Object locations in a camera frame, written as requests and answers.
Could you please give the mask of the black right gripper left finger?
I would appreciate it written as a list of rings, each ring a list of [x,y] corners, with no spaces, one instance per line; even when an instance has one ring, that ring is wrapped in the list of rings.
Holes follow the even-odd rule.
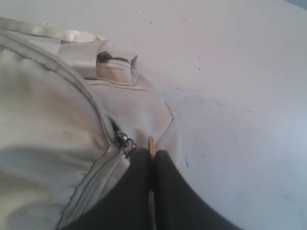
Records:
[[[93,208],[65,230],[150,230],[151,156],[147,149],[130,153],[130,166]]]

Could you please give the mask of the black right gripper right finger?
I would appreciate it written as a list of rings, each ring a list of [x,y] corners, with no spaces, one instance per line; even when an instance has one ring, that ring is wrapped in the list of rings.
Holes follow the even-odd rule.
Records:
[[[170,155],[159,150],[153,160],[155,222],[158,230],[238,230],[189,186]]]

